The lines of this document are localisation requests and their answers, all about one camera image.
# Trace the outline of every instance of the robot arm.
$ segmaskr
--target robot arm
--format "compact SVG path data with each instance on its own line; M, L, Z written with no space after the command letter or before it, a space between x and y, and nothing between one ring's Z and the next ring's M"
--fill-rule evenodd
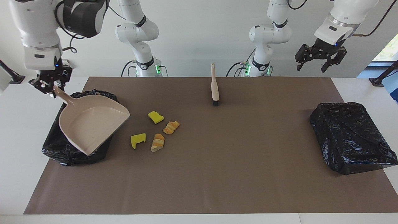
M254 26L250 30L250 40L256 46L256 53L250 60L250 65L244 76L262 76L271 61L273 53L270 43L286 43L292 36L292 31L287 24L289 7L286 0L270 0L267 15L272 25Z
M298 71L304 63L313 59L327 60L321 69L322 72L325 72L329 66L340 64L347 53L345 47L342 46L343 43L354 34L368 12L379 2L379 0L330 1L334 1L334 7L316 30L315 44L312 47L302 45L295 56L299 63Z
M27 69L37 71L30 81L43 93L53 92L54 82L63 87L72 68L62 64L57 28L84 37L101 31L109 0L9 0L14 22L21 34Z
M161 76L158 68L160 61L152 55L149 45L144 43L158 38L157 25L144 15L139 0L118 1L123 17L132 23L118 25L115 33L121 42L131 46L136 58L138 76Z

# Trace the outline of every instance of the food scrap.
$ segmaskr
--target food scrap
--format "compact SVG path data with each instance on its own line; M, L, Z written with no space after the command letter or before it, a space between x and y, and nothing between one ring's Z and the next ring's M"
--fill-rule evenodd
M167 126L163 129L163 132L170 135L178 128L179 123L177 121L170 121Z
M163 137L163 135L156 134L154 139L153 139L153 142L152 142L151 151L152 152L156 152L156 151L162 149L163 145L164 145L164 137Z
M161 121L163 121L164 120L164 117L162 116L162 115L160 115L158 112L156 112L156 111L152 111L151 113L149 113L148 114L148 117L150 118L150 119L152 119L152 121L155 123L155 124L157 124L157 123L159 123L159 122L161 122Z
M131 137L131 146L133 149L136 148L137 143L145 142L146 141L146 134L139 134L139 135L134 135Z

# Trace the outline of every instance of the window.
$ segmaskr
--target window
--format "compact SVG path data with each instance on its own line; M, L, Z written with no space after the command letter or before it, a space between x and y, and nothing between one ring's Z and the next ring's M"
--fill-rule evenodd
M387 44L387 46L376 56L373 61L396 61L398 60L398 34Z

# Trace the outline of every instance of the brush handle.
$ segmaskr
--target brush handle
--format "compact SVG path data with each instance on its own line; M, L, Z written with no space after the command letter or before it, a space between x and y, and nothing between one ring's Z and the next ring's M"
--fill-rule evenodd
M216 66L214 63L211 63L211 96L213 97L214 101L220 100L219 95L219 87L216 81Z

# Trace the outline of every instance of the black plastic bag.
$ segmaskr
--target black plastic bag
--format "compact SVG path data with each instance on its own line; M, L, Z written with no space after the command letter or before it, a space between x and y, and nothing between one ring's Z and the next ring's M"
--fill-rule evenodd
M76 92L72 94L71 97L80 98L82 96L88 96L88 95L102 95L118 102L114 94L95 89L86 92ZM61 106L58 115L55 118L53 125L51 126L50 132L41 150L43 154L59 162L63 166L93 164L105 158L109 144L112 140L112 136L109 137L108 140L106 140L90 156L87 156L86 154L82 153L68 141L64 133L61 131L61 128L59 127L58 123L59 116L65 107L66 104L63 104Z
M398 165L397 156L363 105L323 103L310 122L326 164L344 175Z

